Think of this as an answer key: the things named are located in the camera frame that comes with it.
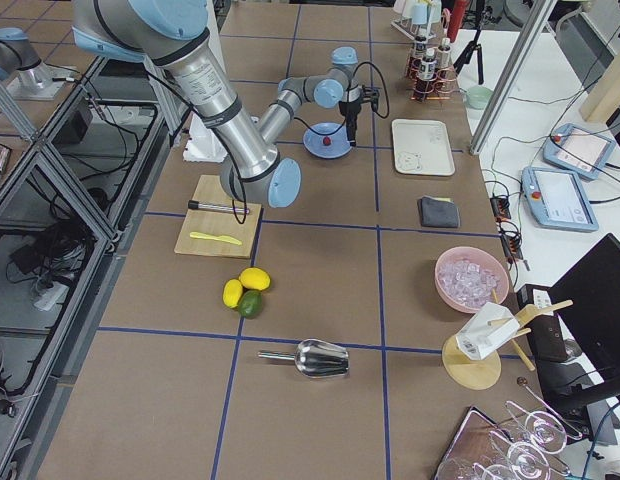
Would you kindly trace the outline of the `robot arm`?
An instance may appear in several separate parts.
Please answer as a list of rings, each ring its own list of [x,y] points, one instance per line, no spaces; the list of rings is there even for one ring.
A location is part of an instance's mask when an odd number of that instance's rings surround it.
[[[378,104],[377,92],[356,78],[355,50],[340,47],[325,74],[282,80],[276,99],[253,121],[210,49],[204,1],[76,1],[73,34],[77,46],[96,55],[150,60],[172,75],[187,104],[225,148],[220,183],[238,201],[272,208],[295,201],[301,169],[280,155],[275,141],[303,104],[337,107],[351,145],[362,104]]]
[[[16,79],[9,91],[24,99],[48,99],[55,93],[52,69],[41,59],[26,33],[17,27],[0,28],[0,81]]]

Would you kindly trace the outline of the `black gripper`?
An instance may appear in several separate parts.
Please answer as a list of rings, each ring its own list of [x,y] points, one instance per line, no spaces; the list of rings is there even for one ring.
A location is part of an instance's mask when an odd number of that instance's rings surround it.
[[[378,88],[367,86],[350,88],[345,94],[345,100],[339,102],[339,112],[345,121],[346,138],[350,146],[357,145],[358,116],[364,104],[369,104],[373,113],[378,112]]]

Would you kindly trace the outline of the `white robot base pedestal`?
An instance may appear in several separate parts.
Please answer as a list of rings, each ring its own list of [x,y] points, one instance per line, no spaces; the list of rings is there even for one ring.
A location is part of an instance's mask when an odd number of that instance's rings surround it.
[[[212,0],[207,0],[206,5],[208,11],[207,27],[210,31],[209,47],[219,63],[219,66],[225,71],[225,63],[219,38],[219,28],[214,11],[214,2]],[[221,145],[221,142],[210,129],[204,126],[202,120],[195,114],[192,115],[192,120],[188,128],[188,136],[188,142],[184,150],[185,161],[220,163],[225,158],[226,151]]]

